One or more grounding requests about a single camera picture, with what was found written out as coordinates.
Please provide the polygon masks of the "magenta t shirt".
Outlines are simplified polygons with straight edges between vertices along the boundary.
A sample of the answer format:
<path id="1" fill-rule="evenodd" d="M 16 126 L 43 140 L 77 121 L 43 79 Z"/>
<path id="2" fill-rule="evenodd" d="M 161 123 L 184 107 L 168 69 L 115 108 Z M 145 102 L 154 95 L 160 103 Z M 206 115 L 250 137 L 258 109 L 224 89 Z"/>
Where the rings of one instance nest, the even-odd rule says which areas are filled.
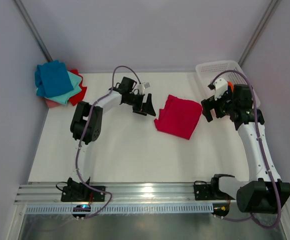
<path id="1" fill-rule="evenodd" d="M 169 95 L 154 125 L 159 132 L 189 140 L 200 120 L 203 107 L 200 103 Z"/>

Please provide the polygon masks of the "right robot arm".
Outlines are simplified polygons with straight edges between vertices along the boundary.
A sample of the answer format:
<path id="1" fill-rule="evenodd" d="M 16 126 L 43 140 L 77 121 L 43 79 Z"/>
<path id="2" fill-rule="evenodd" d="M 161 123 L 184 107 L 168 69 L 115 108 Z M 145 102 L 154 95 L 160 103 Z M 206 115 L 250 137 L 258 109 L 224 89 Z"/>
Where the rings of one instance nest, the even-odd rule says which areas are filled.
<path id="1" fill-rule="evenodd" d="M 290 197 L 290 183 L 283 182 L 272 161 L 265 137 L 265 121 L 254 106 L 254 94 L 246 84 L 210 84 L 215 93 L 201 102 L 208 122 L 228 116 L 234 123 L 248 164 L 248 181 L 228 174 L 215 174 L 209 193 L 215 199 L 234 198 L 242 213 L 277 214 Z"/>

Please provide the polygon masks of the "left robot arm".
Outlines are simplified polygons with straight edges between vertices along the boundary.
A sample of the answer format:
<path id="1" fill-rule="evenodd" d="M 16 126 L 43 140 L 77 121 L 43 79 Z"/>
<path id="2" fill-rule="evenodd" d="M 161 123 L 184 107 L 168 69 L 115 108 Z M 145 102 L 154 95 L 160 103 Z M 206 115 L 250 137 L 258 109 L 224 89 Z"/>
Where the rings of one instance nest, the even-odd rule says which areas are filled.
<path id="1" fill-rule="evenodd" d="M 70 125 L 72 137 L 78 143 L 74 163 L 76 175 L 69 177 L 67 185 L 63 188 L 63 202 L 86 202 L 92 193 L 87 186 L 92 175 L 92 148 L 101 135 L 104 114 L 121 104 L 126 104 L 132 107 L 133 113 L 156 116 L 152 95 L 145 93 L 149 87 L 148 82 L 138 83 L 123 77 L 121 82 L 112 86 L 95 103 L 81 101 L 77 104 Z"/>

